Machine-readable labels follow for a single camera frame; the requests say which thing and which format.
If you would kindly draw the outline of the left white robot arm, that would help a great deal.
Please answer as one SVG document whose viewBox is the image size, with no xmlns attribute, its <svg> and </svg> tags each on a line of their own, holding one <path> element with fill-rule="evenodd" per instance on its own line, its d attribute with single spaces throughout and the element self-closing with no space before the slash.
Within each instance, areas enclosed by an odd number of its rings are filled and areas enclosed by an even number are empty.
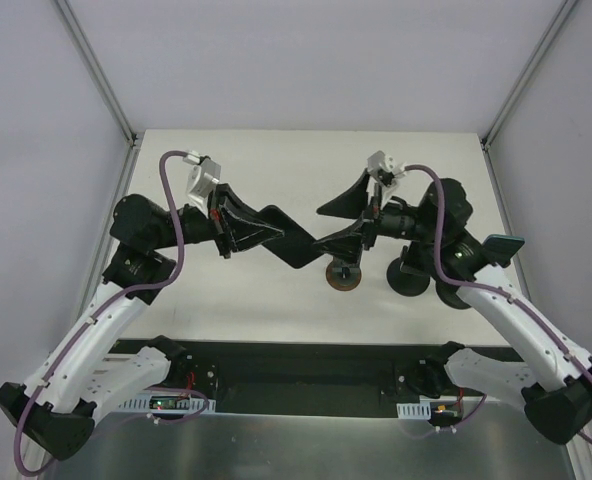
<svg viewBox="0 0 592 480">
<path fill-rule="evenodd" d="M 105 374 L 100 363 L 126 328 L 174 282 L 183 257 L 161 249 L 212 241 L 228 258 L 262 245 L 281 250 L 293 224 L 280 208 L 254 210 L 222 184 L 207 197 L 208 209 L 163 208 L 140 194 L 121 199 L 110 235 L 118 242 L 89 306 L 56 349 L 22 383 L 0 387 L 0 409 L 15 426 L 14 442 L 28 437 L 56 461 L 74 456 L 101 420 L 150 386 L 189 384 L 188 352 L 160 335 L 135 358 Z"/>
</svg>

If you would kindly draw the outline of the black phone stand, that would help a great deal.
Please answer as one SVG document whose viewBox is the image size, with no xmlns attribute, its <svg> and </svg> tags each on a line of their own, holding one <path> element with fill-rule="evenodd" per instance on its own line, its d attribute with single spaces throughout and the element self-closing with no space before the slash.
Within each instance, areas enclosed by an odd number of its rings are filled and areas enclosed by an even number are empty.
<svg viewBox="0 0 592 480">
<path fill-rule="evenodd" d="M 400 271 L 400 255 L 387 268 L 386 280 L 388 285 L 394 292 L 402 296 L 416 297 L 423 294 L 430 285 L 431 277 L 402 273 Z"/>
<path fill-rule="evenodd" d="M 436 294 L 443 304 L 455 310 L 468 310 L 471 306 L 457 295 L 460 287 L 461 283 L 458 281 L 455 283 L 442 280 L 435 282 Z"/>
</svg>

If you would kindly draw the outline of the brown disc small stand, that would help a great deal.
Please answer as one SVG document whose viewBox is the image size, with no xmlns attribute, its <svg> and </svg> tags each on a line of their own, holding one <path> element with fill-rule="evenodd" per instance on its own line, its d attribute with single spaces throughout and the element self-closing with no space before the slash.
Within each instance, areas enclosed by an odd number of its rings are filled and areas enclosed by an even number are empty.
<svg viewBox="0 0 592 480">
<path fill-rule="evenodd" d="M 333 289 L 348 292 L 361 283 L 362 271 L 358 264 L 333 259 L 326 267 L 325 278 Z"/>
</svg>

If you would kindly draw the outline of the front aluminium rail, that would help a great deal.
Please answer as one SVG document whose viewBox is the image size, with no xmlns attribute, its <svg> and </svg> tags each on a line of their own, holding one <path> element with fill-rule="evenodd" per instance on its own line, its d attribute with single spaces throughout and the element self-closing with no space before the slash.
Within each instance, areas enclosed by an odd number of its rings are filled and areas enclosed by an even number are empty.
<svg viewBox="0 0 592 480">
<path fill-rule="evenodd" d="M 87 387 L 89 392 L 144 389 L 148 354 L 117 355 L 105 357 L 94 370 Z"/>
</svg>

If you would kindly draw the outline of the metal sheet front panel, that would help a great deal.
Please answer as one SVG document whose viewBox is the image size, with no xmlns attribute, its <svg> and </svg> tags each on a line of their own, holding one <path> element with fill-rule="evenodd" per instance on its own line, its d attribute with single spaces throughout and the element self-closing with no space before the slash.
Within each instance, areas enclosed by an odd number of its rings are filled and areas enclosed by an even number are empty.
<svg viewBox="0 0 592 480">
<path fill-rule="evenodd" d="M 156 425 L 113 414 L 47 479 L 572 479 L 566 448 L 514 409 L 483 405 L 465 426 L 415 421 L 205 415 Z"/>
</svg>

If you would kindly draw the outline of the aluminium frame post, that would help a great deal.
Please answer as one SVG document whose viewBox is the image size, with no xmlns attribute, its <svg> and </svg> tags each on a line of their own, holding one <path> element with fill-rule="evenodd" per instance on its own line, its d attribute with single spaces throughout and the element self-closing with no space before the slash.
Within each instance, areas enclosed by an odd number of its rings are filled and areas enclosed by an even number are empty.
<svg viewBox="0 0 592 480">
<path fill-rule="evenodd" d="M 544 63 L 548 53 L 562 34 L 566 25 L 575 13 L 580 0 L 561 1 L 545 30 L 533 47 L 517 78 L 513 82 L 508 94 L 494 116 L 489 128 L 480 138 L 482 150 L 487 152 L 500 134 L 503 126 L 526 93 L 530 83 L 535 79 L 538 69 Z"/>
<path fill-rule="evenodd" d="M 62 22 L 88 76 L 98 91 L 114 123 L 121 132 L 122 137 L 130 147 L 134 147 L 138 142 L 138 132 L 128 120 L 71 3 L 67 0 L 51 0 L 50 4 Z"/>
</svg>

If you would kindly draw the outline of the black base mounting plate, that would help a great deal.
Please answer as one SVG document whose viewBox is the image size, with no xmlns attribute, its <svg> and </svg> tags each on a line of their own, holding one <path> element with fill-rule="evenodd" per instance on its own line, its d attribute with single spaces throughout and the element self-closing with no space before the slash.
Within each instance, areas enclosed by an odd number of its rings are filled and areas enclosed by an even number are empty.
<svg viewBox="0 0 592 480">
<path fill-rule="evenodd" d="M 191 386 L 219 413 L 394 418 L 422 390 L 456 392 L 442 367 L 460 348 L 181 341 L 159 384 Z"/>
</svg>

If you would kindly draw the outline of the right aluminium frame post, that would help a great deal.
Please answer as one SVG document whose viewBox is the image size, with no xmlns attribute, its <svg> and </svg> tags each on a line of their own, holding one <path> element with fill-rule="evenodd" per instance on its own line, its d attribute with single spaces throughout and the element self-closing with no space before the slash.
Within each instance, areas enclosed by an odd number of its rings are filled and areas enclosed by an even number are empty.
<svg viewBox="0 0 592 480">
<path fill-rule="evenodd" d="M 513 82 L 508 94 L 494 116 L 489 128 L 480 138 L 482 150 L 487 152 L 500 134 L 503 126 L 526 93 L 530 83 L 535 79 L 538 69 L 544 63 L 548 53 L 562 34 L 566 25 L 575 13 L 580 0 L 561 1 L 545 30 L 533 47 L 517 78 Z"/>
</svg>

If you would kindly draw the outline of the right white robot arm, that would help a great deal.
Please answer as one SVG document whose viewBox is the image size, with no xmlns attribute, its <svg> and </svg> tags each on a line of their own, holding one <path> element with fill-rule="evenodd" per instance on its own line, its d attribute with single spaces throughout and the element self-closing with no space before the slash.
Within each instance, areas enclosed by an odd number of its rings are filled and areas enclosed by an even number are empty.
<svg viewBox="0 0 592 480">
<path fill-rule="evenodd" d="M 455 179 L 434 177 L 414 206 L 394 195 L 397 181 L 394 173 L 364 172 L 319 208 L 321 215 L 350 220 L 316 244 L 332 258 L 329 284 L 355 287 L 361 255 L 378 237 L 404 240 L 386 272 L 390 288 L 405 297 L 434 288 L 445 305 L 478 312 L 518 355 L 515 362 L 503 362 L 450 342 L 407 375 L 409 387 L 430 398 L 457 387 L 473 389 L 521 410 L 553 443 L 581 436 L 592 420 L 592 354 L 548 321 L 507 277 L 523 240 L 476 240 L 466 228 L 472 206 Z"/>
</svg>

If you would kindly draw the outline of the left aluminium frame post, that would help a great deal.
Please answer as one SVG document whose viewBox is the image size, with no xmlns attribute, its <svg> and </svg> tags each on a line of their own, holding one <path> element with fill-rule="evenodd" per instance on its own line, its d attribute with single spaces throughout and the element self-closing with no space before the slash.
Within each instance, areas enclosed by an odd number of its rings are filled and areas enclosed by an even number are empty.
<svg viewBox="0 0 592 480">
<path fill-rule="evenodd" d="M 98 91 L 114 123 L 121 132 L 122 137 L 130 147 L 134 147 L 138 142 L 138 132 L 128 120 L 71 3 L 67 0 L 51 0 L 50 4 L 62 22 L 88 76 Z"/>
</svg>

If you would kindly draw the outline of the black phone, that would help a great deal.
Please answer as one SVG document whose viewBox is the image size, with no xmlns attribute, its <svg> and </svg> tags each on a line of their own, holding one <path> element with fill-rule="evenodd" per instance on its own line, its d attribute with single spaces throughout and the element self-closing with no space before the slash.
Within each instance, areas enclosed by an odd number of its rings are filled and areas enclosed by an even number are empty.
<svg viewBox="0 0 592 480">
<path fill-rule="evenodd" d="M 283 233 L 262 246 L 290 267 L 303 268 L 323 255 L 314 245 L 316 239 L 279 207 L 268 205 L 259 211 L 259 216 Z"/>
<path fill-rule="evenodd" d="M 482 243 L 482 248 L 488 258 L 502 268 L 511 264 L 512 258 L 525 245 L 523 237 L 493 234 Z"/>
<path fill-rule="evenodd" d="M 400 255 L 400 271 L 404 274 L 416 276 L 433 275 L 433 260 L 428 249 L 419 242 L 411 242 L 405 246 Z"/>
</svg>

